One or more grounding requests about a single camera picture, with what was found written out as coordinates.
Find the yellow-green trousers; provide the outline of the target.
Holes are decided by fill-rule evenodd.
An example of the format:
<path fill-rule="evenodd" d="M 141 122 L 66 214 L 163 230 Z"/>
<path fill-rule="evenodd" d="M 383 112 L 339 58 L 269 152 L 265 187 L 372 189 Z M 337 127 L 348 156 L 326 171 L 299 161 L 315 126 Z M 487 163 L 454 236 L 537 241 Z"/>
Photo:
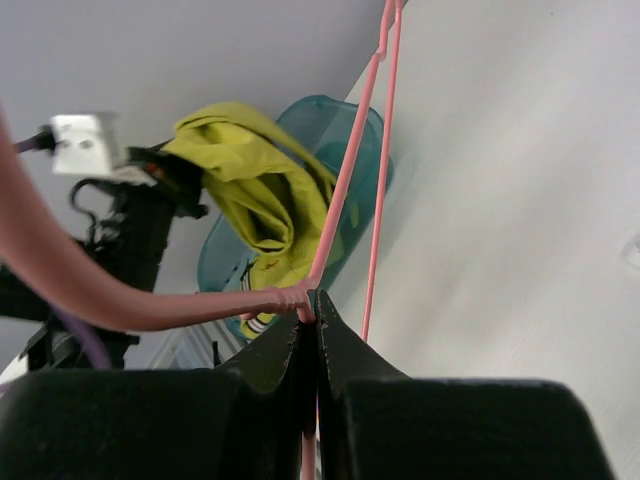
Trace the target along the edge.
<path fill-rule="evenodd" d="M 254 253 L 242 289 L 309 275 L 336 177 L 294 137 L 253 107 L 224 102 L 179 121 L 163 149 L 203 169 L 203 187 Z"/>

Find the pink wire hanger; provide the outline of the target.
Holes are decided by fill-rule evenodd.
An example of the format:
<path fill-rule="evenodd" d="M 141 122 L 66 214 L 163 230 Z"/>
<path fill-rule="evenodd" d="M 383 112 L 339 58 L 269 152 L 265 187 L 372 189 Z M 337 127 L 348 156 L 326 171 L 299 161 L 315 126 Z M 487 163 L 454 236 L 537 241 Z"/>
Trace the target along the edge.
<path fill-rule="evenodd" d="M 154 295 L 114 279 L 70 240 L 41 201 L 8 136 L 1 139 L 1 254 L 39 294 L 95 325 L 114 331 L 156 331 L 191 326 L 250 312 L 284 312 L 315 330 L 313 426 L 302 436 L 298 477 L 322 469 L 319 431 L 319 356 L 315 296 L 344 203 L 362 136 L 372 88 L 357 110 L 347 152 L 311 275 L 285 289 Z"/>

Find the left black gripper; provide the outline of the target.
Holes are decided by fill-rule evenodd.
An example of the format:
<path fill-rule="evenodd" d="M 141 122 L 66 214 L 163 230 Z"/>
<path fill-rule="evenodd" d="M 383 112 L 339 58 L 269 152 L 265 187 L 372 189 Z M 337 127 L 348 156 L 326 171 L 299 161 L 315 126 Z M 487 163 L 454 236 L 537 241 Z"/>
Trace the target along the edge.
<path fill-rule="evenodd" d="M 155 147 L 128 147 L 129 163 L 155 181 L 153 189 L 176 204 L 178 217 L 200 219 L 209 209 L 200 202 L 204 170 L 171 154 L 163 144 Z"/>

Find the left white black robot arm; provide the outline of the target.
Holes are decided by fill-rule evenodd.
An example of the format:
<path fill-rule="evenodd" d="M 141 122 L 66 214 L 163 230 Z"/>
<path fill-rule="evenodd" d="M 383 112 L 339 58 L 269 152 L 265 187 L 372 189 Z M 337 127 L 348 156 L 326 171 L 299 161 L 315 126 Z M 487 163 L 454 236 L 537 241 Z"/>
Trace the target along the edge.
<path fill-rule="evenodd" d="M 208 212 L 201 203 L 200 167 L 155 146 L 131 147 L 134 166 L 150 175 L 152 185 L 106 179 L 82 179 L 69 192 L 71 208 L 89 220 L 78 245 L 119 281 L 150 292 L 154 289 L 173 220 L 199 219 Z M 39 324 L 17 362 L 29 371 L 89 368 L 97 352 L 104 368 L 121 369 L 136 335 L 66 322 L 7 266 L 1 268 L 1 314 Z"/>

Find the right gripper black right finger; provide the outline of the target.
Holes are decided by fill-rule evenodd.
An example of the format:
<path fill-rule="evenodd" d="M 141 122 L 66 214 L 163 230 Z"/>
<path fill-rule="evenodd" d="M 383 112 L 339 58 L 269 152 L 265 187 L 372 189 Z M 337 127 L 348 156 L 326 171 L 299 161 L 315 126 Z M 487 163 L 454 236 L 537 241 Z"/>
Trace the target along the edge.
<path fill-rule="evenodd" d="M 326 479 L 610 479 L 591 418 L 541 379 L 414 379 L 315 296 Z"/>

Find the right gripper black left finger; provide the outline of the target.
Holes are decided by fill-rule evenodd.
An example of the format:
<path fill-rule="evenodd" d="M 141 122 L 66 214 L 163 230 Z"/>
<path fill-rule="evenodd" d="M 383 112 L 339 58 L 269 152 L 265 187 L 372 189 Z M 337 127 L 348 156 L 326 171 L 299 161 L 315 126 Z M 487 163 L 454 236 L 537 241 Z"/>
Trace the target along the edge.
<path fill-rule="evenodd" d="M 5 479 L 295 479 L 315 330 L 280 318 L 214 369 L 50 370 L 1 400 Z"/>

